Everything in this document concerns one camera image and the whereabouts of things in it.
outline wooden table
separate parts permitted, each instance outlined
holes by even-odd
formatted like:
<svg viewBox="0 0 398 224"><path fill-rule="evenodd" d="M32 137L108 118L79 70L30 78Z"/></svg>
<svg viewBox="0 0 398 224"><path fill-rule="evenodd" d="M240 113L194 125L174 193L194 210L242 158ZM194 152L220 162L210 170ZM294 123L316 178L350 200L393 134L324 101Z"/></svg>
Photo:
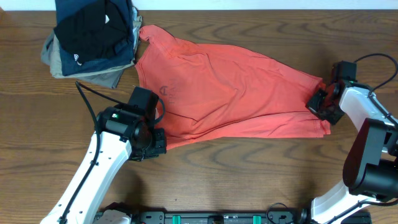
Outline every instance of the wooden table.
<svg viewBox="0 0 398 224"><path fill-rule="evenodd" d="M333 62L374 52L398 58L397 11L141 11L156 24L196 43L233 44L309 74L330 79ZM0 223L38 223L53 208L86 153L93 123L74 80L51 77L40 62L54 12L5 12L0 21ZM146 44L139 48L142 55ZM359 63L371 86L392 75L384 58ZM116 90L126 101L138 85L135 68ZM88 94L95 111L110 102ZM377 91L398 115L398 80ZM221 138L172 149L123 165L103 205L126 202L168 211L265 210L297 207L340 179L356 137L345 116L323 139ZM397 208L369 209L374 223L397 223Z"/></svg>

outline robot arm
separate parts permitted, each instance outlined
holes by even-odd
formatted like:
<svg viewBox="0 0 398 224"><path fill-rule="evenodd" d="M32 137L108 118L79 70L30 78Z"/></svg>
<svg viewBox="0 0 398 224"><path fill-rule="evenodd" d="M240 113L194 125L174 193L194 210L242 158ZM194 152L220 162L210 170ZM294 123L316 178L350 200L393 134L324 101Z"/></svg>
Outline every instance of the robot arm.
<svg viewBox="0 0 398 224"><path fill-rule="evenodd" d="M159 97L152 91L136 87L127 104L108 98L119 104L106 108L95 118L80 87L101 94L78 82L76 86L88 104L100 135L94 133L91 137L83 162L61 199L42 220L43 224L92 223L109 185L124 162L141 161L166 153L164 130L154 128L162 116L155 119ZM107 211L101 218L96 223L106 220L105 223L122 224L131 220L128 214L116 210Z"/></svg>
<svg viewBox="0 0 398 224"><path fill-rule="evenodd" d="M312 201L310 217L317 223L341 223L370 203L398 197L397 160L381 159L382 152L398 156L397 121L376 94L369 94L370 87L356 82L355 72L355 63L335 64L331 85L319 90L307 104L310 111L331 124L346 113L358 130L344 164L343 180Z"/></svg>
<svg viewBox="0 0 398 224"><path fill-rule="evenodd" d="M122 142L119 139L120 137L118 135L105 131L101 133L101 153L99 154L97 165L91 171L85 184L83 184L83 187L80 189L70 207L68 223L93 222L98 207L104 199L105 193L114 176L131 155L130 142ZM91 137L91 143L88 147L86 156L75 176L73 176L65 193L52 211L42 220L41 224L59 224L58 219L62 216L65 207L90 166L94 158L95 150L96 134Z"/></svg>

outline black cable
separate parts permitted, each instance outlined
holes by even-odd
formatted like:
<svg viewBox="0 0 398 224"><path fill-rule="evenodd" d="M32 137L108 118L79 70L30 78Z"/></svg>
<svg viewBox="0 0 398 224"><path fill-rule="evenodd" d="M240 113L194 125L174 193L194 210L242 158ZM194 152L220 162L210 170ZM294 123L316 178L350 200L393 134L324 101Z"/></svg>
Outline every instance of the black cable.
<svg viewBox="0 0 398 224"><path fill-rule="evenodd" d="M93 111L93 109L92 109L90 103L88 102L88 100L87 100L85 94L83 93L83 90L81 90L80 87L83 87L83 88L85 88L86 90L89 90L89 91L92 91L92 90L89 89L88 87L86 87L86 86L80 84L78 81L76 81L76 87L77 87L77 89L78 89L78 91L79 91L81 97L83 98L84 102L86 103L86 106L87 106L87 108L88 108L88 111L90 112L91 118L93 118L93 121L94 121L94 129L95 129L95 133L96 133L96 136L97 136L97 145L96 145L96 150L95 150L94 158L93 158L93 160L91 161L91 164L90 164L90 166L89 166L89 168L88 168L86 174L83 176L81 182L79 183L78 187L76 188L75 192L73 193L72 197L70 198L70 200L69 200L69 202L68 202L68 205L67 205L66 208L65 208L65 211L63 212L62 216L60 217L60 220L59 220L60 224L64 224L64 223L67 222L67 215L68 215L68 213L69 213L69 209L70 209L70 207L72 206L73 201L76 199L76 197L77 197L77 195L78 195L78 193L79 193L81 187L82 187L83 184L85 183L85 181L86 181L88 175L90 174L91 170L94 168L95 165L97 165L97 160L98 160L98 156L99 156L99 154L100 154L100 147L101 147L100 127L98 126L98 122L97 122L96 116L95 116L95 114L94 114L94 111Z"/></svg>
<svg viewBox="0 0 398 224"><path fill-rule="evenodd" d="M157 123L159 123L163 119L164 114L166 113L166 108L164 106L163 100L159 98L159 101L160 101L160 104L162 104L163 113L157 119L155 119L154 122L149 123L149 125L148 125L149 127L154 127Z"/></svg>
<svg viewBox="0 0 398 224"><path fill-rule="evenodd" d="M96 94L96 95L98 95L98 96L102 96L103 98L105 98L105 99L107 99L107 100L113 101L113 102L115 102L115 103L119 103L120 105L125 105L125 103L120 102L119 100L115 100L114 98L108 97L108 96L106 96L106 95L104 95L104 94L102 94L102 93L98 93L97 91L95 91L95 90L93 90L93 89L91 89L91 88L88 88L87 86L85 86L85 85L83 85L83 84L81 84L81 83L79 83L79 85L80 85L81 87L83 87L84 89L86 89L86 90L88 90L88 91L90 91L90 92L92 92L92 93L94 93L94 94ZM165 112L166 112L166 109L165 109L165 105L164 105L163 100L159 98L159 101L160 101L160 103L162 104L163 113L162 113L162 115L160 115L157 119L155 119L153 123L149 124L150 127L153 127L153 126L155 126L157 123L159 123L159 122L163 119L164 114L165 114Z"/></svg>
<svg viewBox="0 0 398 224"><path fill-rule="evenodd" d="M364 59L364 58L368 58L368 57L372 57L372 56L383 56L383 57L386 57L386 58L390 59L390 60L394 63L394 65L395 65L395 67L396 67L396 70L395 70L394 74L393 74L388 80L382 82L380 85L374 87L372 90L369 91L369 93L368 93L368 98L371 100L371 102L373 103L373 105L374 105L374 106L375 106L375 107L376 107L376 108L377 108L389 121L391 121L391 123L394 124L394 126L398 129L398 123L397 123L397 121L392 117L391 113L388 113L385 109L383 109L383 108L379 105L379 103L377 103L376 100L375 100L375 99L373 98L373 96L372 96L372 93L373 93L375 90L377 90L378 88L380 88L380 87L384 86L385 84L389 83L391 80L393 80L393 79L397 76L397 73L398 73L398 63L397 63L397 61L396 61L393 57L391 57L390 55L387 55L387 54L383 54L383 53L374 53L374 54L369 54L369 55L362 56L362 57L356 59L356 60L354 61L354 63L357 63L358 61L360 61L360 60L362 60L362 59Z"/></svg>
<svg viewBox="0 0 398 224"><path fill-rule="evenodd" d="M341 218L341 217L343 217L343 216L349 214L350 212L352 212L353 210L355 210L355 209L357 209L357 208L361 208L362 205L366 205L366 204L368 204L368 205L375 205L375 206L381 206L381 207L388 207L388 206L397 205L397 204L398 204L398 199L395 200L395 201L386 202L386 203L380 203L380 202L367 202L367 201L359 202L359 201L358 201L358 203L357 203L356 205L354 205L354 206L352 206L351 208L345 210L345 211L344 211L343 213L341 213L340 215L335 216L334 218L332 218L332 219L331 219L328 223L326 223L326 224L332 224L332 223L333 223L334 221L336 221L337 219L339 219L339 218Z"/></svg>
<svg viewBox="0 0 398 224"><path fill-rule="evenodd" d="M108 96L106 96L106 95L104 95L104 94L102 94L102 93L98 93L97 91L92 90L91 88L88 88L87 86L85 86L85 85L79 83L78 81L76 81L76 85L80 85L81 87L85 88L86 90L88 90L88 91L90 91L90 92L92 92L92 93L94 93L94 94L97 94L98 96L102 96L103 98L105 98L105 99L107 99L107 100L110 100L110 101L113 101L113 102L115 102L115 103L119 103L119 104L122 104L122 105L125 104L125 103L120 102L119 100L115 100L114 98L110 98L110 97L108 97Z"/></svg>
<svg viewBox="0 0 398 224"><path fill-rule="evenodd" d="M272 204L272 205L267 209L267 212L266 212L266 217L267 217L268 221L271 222L272 224L276 224L276 223L275 223L274 221L272 221L272 220L269 218L268 213L269 213L269 210L272 209L275 205L282 205L282 206L284 206L285 208L289 209L284 203L277 202L277 203Z"/></svg>

